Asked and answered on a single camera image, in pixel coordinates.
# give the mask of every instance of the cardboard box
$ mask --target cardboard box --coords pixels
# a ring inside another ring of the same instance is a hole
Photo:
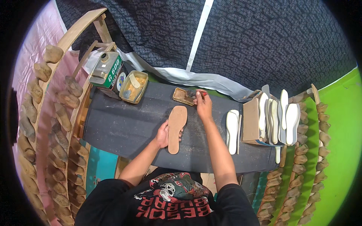
[[[257,94],[251,101],[243,104],[243,143],[257,144],[265,146],[284,146],[278,141],[277,144],[266,143],[260,138],[259,134],[259,97],[262,92]]]

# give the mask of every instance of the skull graphic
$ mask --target skull graphic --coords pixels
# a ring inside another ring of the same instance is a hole
[[[164,201],[170,201],[171,197],[175,194],[175,186],[172,183],[164,183],[160,185],[160,195]]]

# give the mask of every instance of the pink fabric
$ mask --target pink fabric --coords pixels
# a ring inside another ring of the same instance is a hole
[[[64,35],[61,27],[61,18],[58,16],[54,1],[50,1],[40,12],[35,22],[29,29],[29,32],[22,44],[14,70],[13,88],[17,91],[18,111],[21,111],[21,102],[23,95],[27,92],[26,84],[35,78],[33,64],[43,61],[43,53],[47,44],[56,45]],[[48,133],[51,131],[50,117],[55,117],[53,102],[56,102],[55,93],[65,89],[64,77],[72,75],[78,65],[78,54],[67,52],[61,60],[54,76],[49,84],[45,94],[44,103],[41,109],[39,127],[37,133],[38,149],[37,155],[37,177],[40,194],[46,210],[46,213],[52,225],[60,225],[54,217],[52,210],[52,200],[48,195],[48,188],[45,185],[46,157],[48,154]],[[76,80],[80,85],[84,84],[87,74],[83,69],[78,73]],[[68,115],[71,116],[72,109],[68,109]],[[20,166],[17,162],[17,156],[20,154],[17,146],[13,147],[14,159],[18,175]]]

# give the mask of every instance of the dark blue patterned cloth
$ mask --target dark blue patterned cloth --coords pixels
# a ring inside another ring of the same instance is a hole
[[[107,7],[112,39],[153,67],[186,69],[205,0],[56,0],[67,28],[87,11]],[[85,52],[99,40],[89,26],[73,44]],[[348,42],[321,1],[215,0],[191,68],[251,89],[296,95],[322,88],[356,66]]]

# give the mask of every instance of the brush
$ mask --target brush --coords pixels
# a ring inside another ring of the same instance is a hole
[[[202,99],[204,99],[204,96],[207,95],[207,92],[204,92],[204,91],[199,91],[199,92],[201,94]],[[186,97],[196,99],[196,91],[186,90]]]

